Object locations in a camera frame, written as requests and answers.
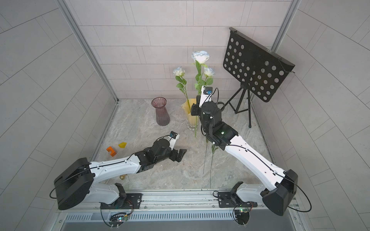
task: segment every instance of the green leaf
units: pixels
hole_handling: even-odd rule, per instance
[[[176,87],[177,87],[177,88],[184,88],[184,85],[183,85],[183,84],[181,84],[181,83],[178,83],[178,84],[176,85]]]
[[[195,66],[196,66],[196,69],[198,70],[198,73],[200,73],[201,72],[201,65],[198,63],[197,60],[195,61]]]
[[[206,84],[211,85],[213,83],[213,78],[206,79]]]
[[[202,86],[201,84],[196,83],[195,84],[195,89],[199,91],[201,89],[201,86]]]

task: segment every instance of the glass vase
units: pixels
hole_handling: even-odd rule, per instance
[[[157,124],[160,126],[166,126],[171,120],[166,109],[166,104],[167,100],[163,97],[157,97],[152,101],[152,106],[155,108]]]

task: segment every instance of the wire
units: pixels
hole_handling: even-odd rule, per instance
[[[298,211],[298,212],[302,212],[302,213],[308,213],[309,211],[311,211],[311,209],[312,209],[312,204],[311,204],[311,201],[310,201],[310,199],[308,199],[308,196],[306,195],[306,193],[294,182],[294,181],[292,181],[292,180],[290,180],[290,179],[288,179],[288,178],[286,178],[286,177],[283,177],[283,176],[281,176],[281,175],[279,175],[278,173],[276,173],[274,170],[272,170],[272,168],[270,168],[270,166],[268,166],[268,164],[266,164],[264,161],[262,161],[261,160],[261,158],[259,158],[256,154],[254,154],[251,150],[249,150],[249,149],[246,149],[245,147],[242,147],[242,146],[239,146],[239,145],[226,145],[226,146],[236,146],[236,147],[241,147],[241,148],[243,148],[243,149],[245,149],[246,151],[250,151],[255,157],[257,157],[262,163],[264,163],[274,174],[276,174],[276,175],[278,175],[279,177],[282,177],[283,179],[285,179],[285,180],[287,180],[287,181],[290,181],[290,182],[292,182],[293,184],[295,184],[295,186],[297,186],[302,192],[303,192],[303,194],[305,195],[305,197],[307,198],[307,200],[308,200],[308,203],[310,203],[310,209],[309,210],[306,210],[306,211],[302,211],[302,210],[297,210],[297,209],[295,209],[295,208],[292,208],[292,207],[290,207],[290,206],[288,206],[288,208],[291,208],[291,209],[293,209],[293,210],[295,210],[295,211]]]

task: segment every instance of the white tile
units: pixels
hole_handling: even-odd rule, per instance
[[[108,79],[127,79],[120,64],[100,65]]]
[[[48,200],[48,199],[45,199],[45,198],[41,198],[41,197],[35,197],[35,199],[33,199],[30,207],[34,207],[34,208],[43,208],[43,209],[52,209],[53,205],[54,205],[54,200]]]
[[[106,86],[103,86],[103,88],[98,93],[98,97],[104,103],[104,105],[107,104],[107,102],[108,102],[108,100],[111,96],[112,95],[111,95],[111,93],[109,92],[109,90],[107,89]]]
[[[29,207],[20,220],[16,231],[40,230],[49,213],[48,209]]]
[[[54,115],[59,116],[82,85],[73,69],[68,68],[37,101]]]
[[[329,169],[297,114],[288,120],[284,128],[309,177]]]
[[[86,144],[86,140],[82,138],[79,134],[77,134],[76,132],[73,133],[72,138],[75,139],[77,142],[79,142],[83,146]]]
[[[71,102],[83,113],[85,114],[86,113],[86,109],[84,108],[84,106],[82,106],[82,104],[75,98],[73,97],[73,99],[71,100]]]
[[[294,111],[294,109],[290,109],[288,111],[288,113],[281,119],[281,123],[282,125],[284,125],[286,122],[288,122],[288,120],[295,114],[296,112]]]
[[[288,135],[286,134],[283,125],[280,122],[278,115],[276,114],[274,108],[271,109],[270,113],[266,115],[266,119],[270,125],[272,133],[275,137],[277,145],[281,153],[286,153],[289,149],[293,147],[292,143],[289,140]]]
[[[195,26],[240,26],[244,6],[250,9],[251,2],[207,1],[194,2]]]
[[[242,34],[252,38],[256,27],[234,27]],[[229,27],[204,27],[203,46],[227,46],[229,43]]]
[[[80,42],[77,40],[75,34],[71,34],[69,37],[68,37],[68,40],[70,41],[70,43],[72,44],[73,48],[76,50],[78,56],[82,56],[85,51],[84,49],[82,48]]]
[[[315,63],[315,59],[287,35],[284,36],[277,53],[296,65],[293,71],[300,80]]]
[[[0,14],[13,27],[58,8],[49,0],[1,1]]]
[[[130,1],[137,26],[186,26],[186,1]]]
[[[280,89],[276,90],[274,96],[271,98],[271,103],[274,106],[276,114],[280,120],[282,120],[284,116],[292,109],[292,106]]]
[[[370,213],[359,214],[366,227],[370,227]]]
[[[315,141],[358,213],[369,212],[370,169],[338,128]]]
[[[94,28],[103,46],[150,46],[147,27],[95,26]]]
[[[194,47],[194,51],[207,51],[210,55],[207,64],[223,64],[226,47]]]
[[[310,54],[356,96],[370,86],[370,51],[335,30],[327,28]]]
[[[360,26],[360,28],[352,35],[351,39],[359,43],[370,31],[370,17]]]
[[[56,159],[51,158],[50,156],[45,155],[45,154],[37,151],[36,149],[33,150],[32,154],[30,155],[30,158],[32,158],[34,160],[37,160],[38,162],[41,162],[43,164],[46,164],[49,167],[53,167],[55,162],[57,162]]]
[[[44,91],[23,71],[0,85],[0,134],[3,134]]]
[[[118,97],[121,99],[123,97],[125,99],[154,99],[162,96],[160,91],[125,91],[124,95],[121,95],[121,92],[118,93]]]
[[[2,135],[1,168],[6,174],[0,176],[0,188],[5,188],[9,184],[52,124],[36,110],[29,108]]]
[[[80,26],[80,29],[90,46],[102,46],[93,26]]]
[[[12,26],[4,19],[2,15],[0,15],[0,27],[3,29],[3,31],[6,31],[12,28]]]
[[[201,46],[203,39],[203,27],[148,27],[148,33],[152,46]]]
[[[314,186],[332,179],[335,179],[335,176],[330,169],[310,177],[310,180]]]
[[[87,142],[82,149],[80,155],[78,158],[84,158],[86,157],[87,160],[90,160],[91,155],[93,154],[96,145],[97,145],[98,139],[96,139],[92,134],[89,136],[89,139],[87,139]]]
[[[93,72],[95,71],[94,67],[92,66],[89,58],[87,57],[86,54],[81,56],[77,61],[76,61],[76,66],[78,69],[81,71],[81,73],[84,75],[85,79],[88,79]]]
[[[295,173],[298,174],[298,185],[303,189],[303,191],[307,194],[308,198],[312,204],[312,210],[308,212],[309,218],[316,218],[316,217],[326,217],[327,213],[315,191],[315,188],[312,186],[312,183],[307,176],[305,169],[300,162],[298,155],[294,155],[292,158],[286,161],[286,165],[289,169],[292,169]],[[302,193],[300,189],[297,189],[300,199],[304,205],[304,209],[308,210],[310,208],[310,204],[306,196]]]
[[[95,50],[102,64],[141,63],[136,47],[95,47]]]
[[[127,64],[131,79],[164,79],[163,64]]]
[[[283,154],[283,158],[287,161],[289,158],[297,154],[296,150],[292,147],[289,151]]]
[[[81,82],[85,83],[86,82],[86,78],[84,77],[84,75],[82,74],[82,72],[80,71],[80,69],[76,66],[76,63],[72,64],[71,68],[76,73],[76,75],[80,78]]]
[[[36,20],[0,34],[0,70],[12,76],[54,46]]]
[[[288,1],[254,1],[247,26],[280,27],[289,5]]]
[[[138,50],[138,54],[139,54],[139,58],[140,58],[140,62],[142,64],[146,64],[147,61],[145,59],[145,55],[144,55],[144,51],[142,50],[142,47],[139,47],[137,46],[136,49]]]
[[[83,116],[84,114],[73,103],[69,103],[36,149],[58,159]]]
[[[122,1],[122,3],[123,3],[123,6],[125,7],[125,12],[126,12],[126,16],[127,16],[129,25],[130,26],[135,26],[136,22],[135,22],[135,18],[134,18],[134,15],[132,13],[132,10],[131,10],[130,1]]]
[[[299,116],[308,133],[313,132],[329,119],[315,98],[297,77],[286,87],[284,95]]]
[[[143,47],[142,49],[148,64],[181,64],[188,62],[187,47]]]
[[[334,228],[329,217],[311,218],[310,222],[314,228]]]
[[[83,26],[128,26],[122,1],[71,0]]]
[[[194,25],[194,1],[186,1],[186,25]]]
[[[64,170],[66,170],[78,159],[82,148],[83,146],[79,144],[76,140],[70,139],[68,141],[59,159],[47,176],[45,182],[43,181],[44,183],[42,184],[42,186],[39,186],[40,190],[37,193],[38,197],[50,199],[49,193],[54,188],[55,178],[57,178]]]
[[[44,107],[39,101],[35,101],[31,107],[38,111],[41,115],[45,116],[51,122],[55,122],[57,120],[57,116],[54,115],[51,111],[49,111],[46,107]]]
[[[314,1],[308,14],[350,38],[369,16],[368,9],[367,0]]]
[[[337,180],[316,185],[315,189],[336,231],[366,231],[364,223]],[[346,208],[345,219],[338,213],[342,208]]]
[[[370,33],[361,40],[360,44],[370,50]]]
[[[82,118],[80,124],[76,128],[76,133],[87,140],[102,111],[103,109],[101,108],[101,106],[96,100],[94,100],[87,110],[86,114]]]
[[[23,70],[46,90],[68,67],[79,58],[68,39],[55,45]]]
[[[348,138],[348,141],[352,144],[352,146],[360,154],[360,156],[367,163],[367,165],[370,165],[369,137],[370,137],[370,127],[367,127],[364,130],[360,131],[359,133]]]
[[[36,18],[36,21],[40,24],[40,26],[43,28],[47,36],[51,39],[51,41],[56,45],[59,40],[53,33],[53,31],[50,29],[49,25],[45,22],[44,18],[42,16],[39,16]]]
[[[370,102],[370,87],[358,95],[358,98],[364,103],[367,104]]]
[[[59,41],[72,34],[71,28],[59,9],[44,14],[43,18]]]
[[[262,46],[271,46],[278,34],[280,27],[256,27],[253,40]]]
[[[284,92],[288,84],[292,81],[293,77],[295,76],[294,73],[289,73],[287,77],[283,80],[283,82],[280,85],[280,89]]]
[[[327,28],[327,25],[325,25],[325,24],[321,24],[319,26],[319,28],[317,29],[317,31],[313,35],[312,39],[310,40],[310,42],[308,43],[308,45],[305,48],[305,50],[308,53],[311,52],[312,48],[316,45],[317,41],[319,40],[319,38],[321,37],[321,35],[324,33],[324,31],[326,30],[326,28]]]
[[[49,166],[27,159],[0,196],[0,223],[4,230],[16,228],[50,170]]]
[[[148,91],[146,79],[113,79],[117,91]]]
[[[96,137],[96,138],[99,138],[101,133],[103,132],[103,129],[104,129],[104,126],[113,110],[115,106],[115,102],[114,100],[109,100],[107,102],[107,104],[105,105],[102,113],[100,114],[99,116],[99,119],[98,121],[96,122],[91,134]]]
[[[85,109],[88,109],[103,85],[101,78],[95,72],[79,89],[75,98],[84,106]]]
[[[327,121],[325,121],[325,123],[320,125],[320,127],[311,132],[310,136],[313,141],[315,141],[317,138],[328,132],[333,127],[335,127],[335,123],[331,119],[328,119]]]
[[[302,83],[346,137],[370,125],[370,110],[318,62]]]
[[[306,48],[320,25],[321,23],[318,20],[297,10],[286,33],[298,43],[298,45]]]

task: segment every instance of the tripod leg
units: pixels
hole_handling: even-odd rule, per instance
[[[248,89],[248,114],[249,114],[249,128],[252,127],[252,125],[250,124],[250,91]]]
[[[243,98],[244,98],[244,95],[245,95],[245,91],[246,91],[246,89],[243,89],[242,95],[240,96],[240,99],[239,99],[239,102],[238,102],[238,105],[236,106],[235,114],[238,113],[240,104],[242,104],[242,101],[243,101]]]

